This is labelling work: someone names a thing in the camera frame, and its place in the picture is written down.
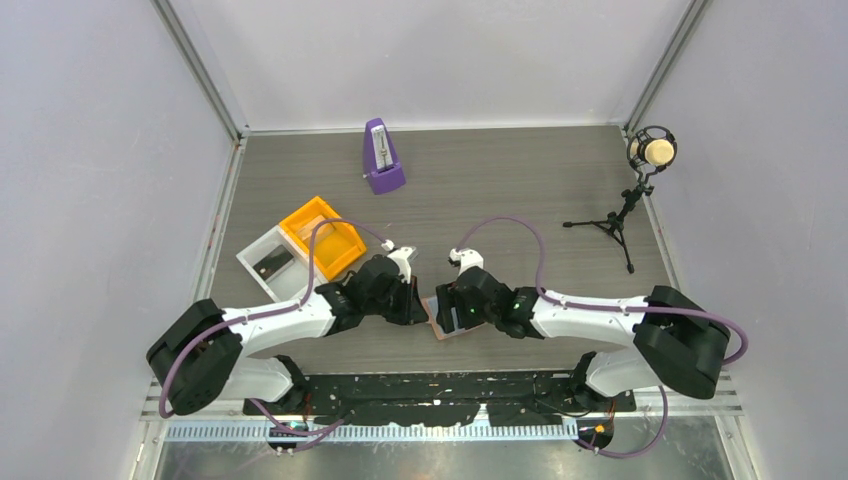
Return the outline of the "orange leather card holder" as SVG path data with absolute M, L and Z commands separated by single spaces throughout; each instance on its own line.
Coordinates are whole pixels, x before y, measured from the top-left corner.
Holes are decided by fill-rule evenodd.
M 450 306 L 448 313 L 443 315 L 436 296 L 430 296 L 423 300 L 423 307 L 428 314 L 427 324 L 431 326 L 436 338 L 440 341 L 480 328 L 480 325 L 473 327 L 463 326 L 459 320 L 456 307 L 453 305 Z

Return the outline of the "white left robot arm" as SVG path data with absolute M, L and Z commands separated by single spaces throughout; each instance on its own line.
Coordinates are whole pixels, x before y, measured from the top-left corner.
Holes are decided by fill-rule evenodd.
M 216 400 L 240 399 L 298 412 L 307 389 L 295 364 L 257 353 L 351 330 L 367 316 L 401 326 L 427 322 L 411 271 L 416 254 L 401 247 L 375 255 L 346 281 L 314 286 L 301 300 L 246 309 L 221 309 L 211 299 L 193 303 L 146 354 L 161 386 L 160 416 L 191 415 Z

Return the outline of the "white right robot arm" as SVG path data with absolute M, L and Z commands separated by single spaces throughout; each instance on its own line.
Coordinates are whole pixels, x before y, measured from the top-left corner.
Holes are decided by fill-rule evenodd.
M 678 290 L 650 295 L 574 297 L 531 286 L 511 288 L 480 267 L 435 290 L 439 325 L 449 332 L 484 323 L 514 339 L 582 338 L 616 345 L 581 356 L 570 377 L 574 403 L 596 410 L 609 398 L 665 386 L 694 399 L 714 397 L 730 330 Z

